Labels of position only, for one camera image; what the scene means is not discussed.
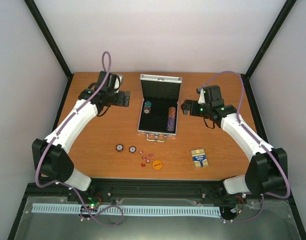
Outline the red poker chip stack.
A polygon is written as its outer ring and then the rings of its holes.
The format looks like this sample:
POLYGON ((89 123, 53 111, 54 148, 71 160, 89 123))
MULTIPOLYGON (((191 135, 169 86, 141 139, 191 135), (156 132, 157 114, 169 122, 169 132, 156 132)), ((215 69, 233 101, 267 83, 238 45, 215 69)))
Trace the red poker chip stack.
POLYGON ((177 109, 175 107, 170 107, 168 110, 168 117, 169 118, 176 118, 176 111, 177 109))

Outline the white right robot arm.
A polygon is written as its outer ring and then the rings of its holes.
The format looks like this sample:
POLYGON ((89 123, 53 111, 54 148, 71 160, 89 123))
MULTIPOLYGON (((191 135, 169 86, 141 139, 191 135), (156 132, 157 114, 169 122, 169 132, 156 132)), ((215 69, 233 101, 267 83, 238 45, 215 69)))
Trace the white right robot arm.
POLYGON ((286 176, 287 154, 282 148, 274 148, 264 141, 244 121, 238 110, 225 105, 219 86, 212 85, 197 90, 198 100, 185 100, 181 105, 184 115, 211 120, 214 127, 221 128, 238 144, 249 160, 246 174, 227 178, 223 181, 225 191, 232 194, 252 193, 254 195, 273 193, 280 187, 290 186, 286 176))

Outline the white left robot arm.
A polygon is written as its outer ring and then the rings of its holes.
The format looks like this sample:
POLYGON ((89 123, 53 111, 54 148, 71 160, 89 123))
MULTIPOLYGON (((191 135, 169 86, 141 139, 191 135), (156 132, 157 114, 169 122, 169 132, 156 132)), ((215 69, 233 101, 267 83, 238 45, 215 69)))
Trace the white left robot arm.
POLYGON ((97 189, 91 185, 91 178, 74 166, 69 157, 70 149, 85 126, 95 117, 103 116, 111 106, 128 107, 130 92, 121 91, 123 77, 101 71, 97 82, 84 89, 66 118, 44 139, 35 139, 32 144, 36 169, 35 182, 39 187, 40 175, 51 179, 50 183, 62 183, 79 190, 85 201, 92 201, 97 189))

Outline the aluminium poker case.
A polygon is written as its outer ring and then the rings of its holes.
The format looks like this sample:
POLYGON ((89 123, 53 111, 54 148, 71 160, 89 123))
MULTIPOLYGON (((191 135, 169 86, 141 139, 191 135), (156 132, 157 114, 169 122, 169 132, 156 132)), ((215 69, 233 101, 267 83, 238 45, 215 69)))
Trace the aluminium poker case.
POLYGON ((140 83, 143 100, 138 122, 138 133, 144 134, 149 142, 163 143, 168 137, 176 137, 182 77, 142 73, 140 74, 140 83), (152 103, 149 114, 143 113, 145 101, 152 103), (170 107, 177 109, 175 131, 172 132, 167 131, 170 107))

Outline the black poker chip stack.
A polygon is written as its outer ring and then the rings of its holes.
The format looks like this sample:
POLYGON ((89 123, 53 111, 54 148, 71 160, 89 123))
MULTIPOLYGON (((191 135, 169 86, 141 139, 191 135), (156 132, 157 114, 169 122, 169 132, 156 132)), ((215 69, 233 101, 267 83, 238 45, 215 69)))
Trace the black poker chip stack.
POLYGON ((129 152, 130 152, 130 153, 135 153, 136 150, 137 150, 137 149, 136 149, 135 146, 130 146, 130 147, 129 147, 129 152))

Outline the blue poker chip stack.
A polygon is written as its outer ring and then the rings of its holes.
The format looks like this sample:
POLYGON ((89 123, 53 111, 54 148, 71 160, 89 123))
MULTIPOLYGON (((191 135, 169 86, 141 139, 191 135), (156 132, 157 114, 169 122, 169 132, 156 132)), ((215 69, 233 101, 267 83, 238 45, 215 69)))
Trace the blue poker chip stack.
POLYGON ((145 105, 143 108, 143 113, 149 114, 151 112, 151 106, 145 105))
POLYGON ((144 107, 151 107, 152 103, 150 101, 145 101, 144 102, 144 107))

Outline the purple poker chip stack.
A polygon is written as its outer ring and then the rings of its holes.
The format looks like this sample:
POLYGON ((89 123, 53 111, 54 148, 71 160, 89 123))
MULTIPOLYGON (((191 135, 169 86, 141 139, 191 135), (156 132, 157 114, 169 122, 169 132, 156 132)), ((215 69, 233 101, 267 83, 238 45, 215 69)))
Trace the purple poker chip stack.
POLYGON ((176 118, 169 116, 167 121, 167 131, 175 131, 176 118))

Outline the brown poker chip stack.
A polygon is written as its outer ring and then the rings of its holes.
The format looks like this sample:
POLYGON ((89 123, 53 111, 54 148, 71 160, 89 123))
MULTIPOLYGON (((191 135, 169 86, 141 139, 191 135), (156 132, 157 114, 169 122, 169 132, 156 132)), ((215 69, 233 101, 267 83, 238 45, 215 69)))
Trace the brown poker chip stack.
POLYGON ((122 144, 117 144, 117 145, 116 145, 116 151, 117 151, 117 152, 122 152, 123 149, 124 149, 124 146, 123 146, 122 144))

